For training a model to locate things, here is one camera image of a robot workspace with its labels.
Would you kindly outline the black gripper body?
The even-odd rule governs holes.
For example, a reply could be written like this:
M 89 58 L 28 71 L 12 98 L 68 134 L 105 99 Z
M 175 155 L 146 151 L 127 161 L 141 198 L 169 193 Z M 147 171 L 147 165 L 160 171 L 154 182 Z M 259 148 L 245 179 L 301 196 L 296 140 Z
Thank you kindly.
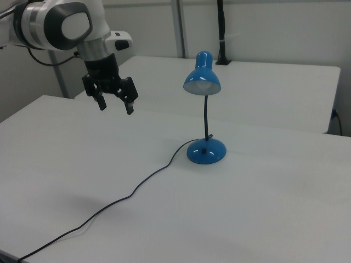
M 117 81 L 121 79 L 115 54 L 100 60 L 84 61 L 84 64 L 88 71 L 87 75 L 90 75 L 104 93 L 115 94 Z

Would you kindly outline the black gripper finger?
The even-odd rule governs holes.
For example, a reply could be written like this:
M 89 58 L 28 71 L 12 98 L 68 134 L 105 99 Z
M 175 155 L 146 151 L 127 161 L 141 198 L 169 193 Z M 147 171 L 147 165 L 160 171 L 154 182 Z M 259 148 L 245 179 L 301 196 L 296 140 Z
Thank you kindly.
M 131 115 L 134 112 L 134 101 L 138 98 L 138 92 L 131 77 L 117 81 L 115 96 L 124 102 L 127 114 Z
M 90 75 L 83 76 L 82 80 L 87 96 L 91 96 L 98 103 L 101 111 L 105 110 L 106 102 L 101 87 L 94 83 Z

